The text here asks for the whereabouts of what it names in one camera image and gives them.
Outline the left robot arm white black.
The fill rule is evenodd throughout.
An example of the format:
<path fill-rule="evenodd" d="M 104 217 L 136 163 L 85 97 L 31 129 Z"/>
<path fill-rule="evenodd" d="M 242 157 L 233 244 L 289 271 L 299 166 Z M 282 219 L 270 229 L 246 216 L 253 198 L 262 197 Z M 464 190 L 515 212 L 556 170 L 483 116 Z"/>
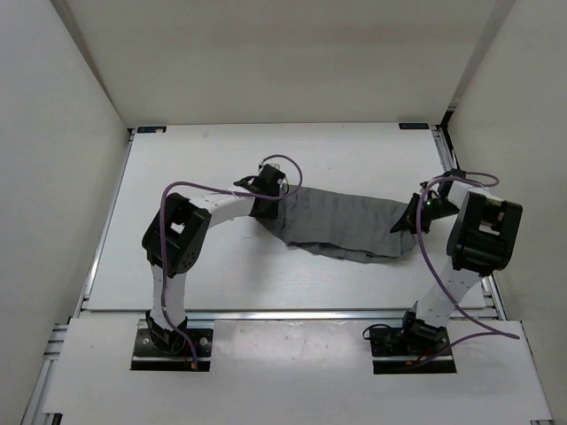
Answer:
<path fill-rule="evenodd" d="M 166 355 L 196 346 L 184 308 L 186 275 L 195 266 L 207 231 L 240 217 L 274 219 L 286 175 L 272 165 L 246 176 L 230 189 L 189 199 L 167 194 L 142 238 L 152 278 L 152 307 L 146 312 L 150 339 Z"/>

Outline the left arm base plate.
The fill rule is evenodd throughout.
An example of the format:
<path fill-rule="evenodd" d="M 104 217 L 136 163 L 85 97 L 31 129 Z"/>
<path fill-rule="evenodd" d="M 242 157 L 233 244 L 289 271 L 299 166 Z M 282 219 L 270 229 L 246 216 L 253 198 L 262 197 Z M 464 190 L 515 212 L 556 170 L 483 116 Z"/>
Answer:
<path fill-rule="evenodd" d="M 189 328 L 186 334 L 193 343 L 197 361 L 192 358 L 192 351 L 185 338 L 175 336 L 173 345 L 168 347 L 151 332 L 143 321 L 139 322 L 130 369 L 133 371 L 209 372 L 214 330 L 212 328 Z"/>

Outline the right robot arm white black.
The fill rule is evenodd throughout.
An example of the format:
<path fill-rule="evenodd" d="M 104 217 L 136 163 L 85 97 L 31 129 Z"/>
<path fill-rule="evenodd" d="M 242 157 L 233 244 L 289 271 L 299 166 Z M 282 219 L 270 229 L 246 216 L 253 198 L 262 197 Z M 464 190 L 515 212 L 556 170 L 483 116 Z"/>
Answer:
<path fill-rule="evenodd" d="M 393 233 L 409 231 L 417 236 L 423 260 L 435 283 L 411 310 L 404 313 L 396 339 L 411 354 L 423 349 L 437 353 L 448 346 L 447 324 L 453 311 L 461 311 L 464 296 L 482 279 L 501 271 L 510 262 L 523 207 L 493 196 L 499 183 L 482 183 L 455 168 L 422 184 L 406 210 L 392 226 Z M 447 239 L 447 262 L 436 271 L 426 252 L 423 235 L 431 223 L 455 217 Z"/>

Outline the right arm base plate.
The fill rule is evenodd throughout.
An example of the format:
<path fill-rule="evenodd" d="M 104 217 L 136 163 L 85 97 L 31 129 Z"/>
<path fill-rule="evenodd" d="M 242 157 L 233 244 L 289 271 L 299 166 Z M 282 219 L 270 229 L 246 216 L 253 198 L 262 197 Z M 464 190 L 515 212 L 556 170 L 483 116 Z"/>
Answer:
<path fill-rule="evenodd" d="M 370 344 L 374 375 L 457 372 L 445 328 L 438 328 L 438 334 L 429 338 L 419 336 L 416 331 L 374 324 L 365 328 L 361 335 Z"/>

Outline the grey pleated skirt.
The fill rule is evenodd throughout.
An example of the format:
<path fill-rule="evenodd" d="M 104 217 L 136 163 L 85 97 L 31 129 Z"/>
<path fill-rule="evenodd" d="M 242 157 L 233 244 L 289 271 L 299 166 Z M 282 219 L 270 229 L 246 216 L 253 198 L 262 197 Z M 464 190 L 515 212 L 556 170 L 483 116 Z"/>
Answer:
<path fill-rule="evenodd" d="M 260 219 L 289 247 L 362 264 L 401 259 L 416 247 L 407 230 L 392 232 L 406 205 L 391 199 L 301 187 L 278 203 L 277 217 Z"/>

